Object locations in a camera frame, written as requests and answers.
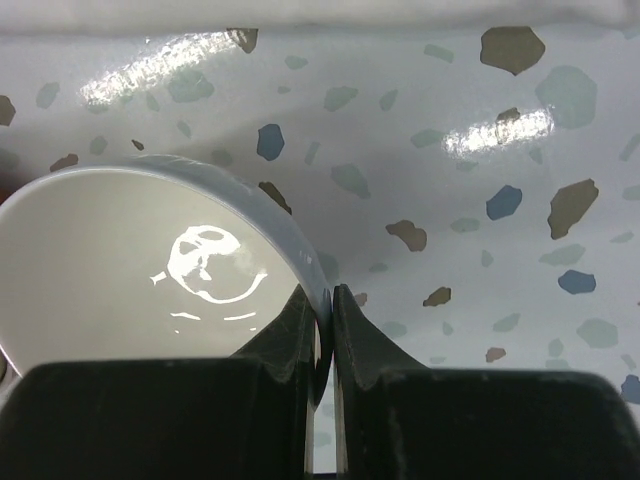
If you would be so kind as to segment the white ribbed bowl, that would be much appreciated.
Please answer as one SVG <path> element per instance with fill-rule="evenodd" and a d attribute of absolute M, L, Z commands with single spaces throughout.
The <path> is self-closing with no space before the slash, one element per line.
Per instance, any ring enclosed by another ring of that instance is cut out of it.
<path fill-rule="evenodd" d="M 227 357 L 296 289 L 316 323 L 314 394 L 331 358 L 329 285 L 280 205 L 175 156 L 69 167 L 1 206 L 1 350 L 52 362 Z"/>

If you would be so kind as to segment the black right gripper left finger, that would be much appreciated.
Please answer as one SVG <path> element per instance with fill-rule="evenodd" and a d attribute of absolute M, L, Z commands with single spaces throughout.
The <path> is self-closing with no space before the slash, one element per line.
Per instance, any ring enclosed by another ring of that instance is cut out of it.
<path fill-rule="evenodd" d="M 315 325 L 301 289 L 227 358 L 53 363 L 1 411 L 5 479 L 308 479 Z"/>

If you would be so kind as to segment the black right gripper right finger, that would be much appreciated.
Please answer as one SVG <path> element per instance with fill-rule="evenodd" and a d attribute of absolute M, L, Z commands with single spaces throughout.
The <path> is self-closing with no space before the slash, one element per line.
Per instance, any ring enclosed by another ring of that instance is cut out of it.
<path fill-rule="evenodd" d="M 639 431 L 603 378 L 575 371 L 442 369 L 333 295 L 341 479 L 635 479 Z"/>

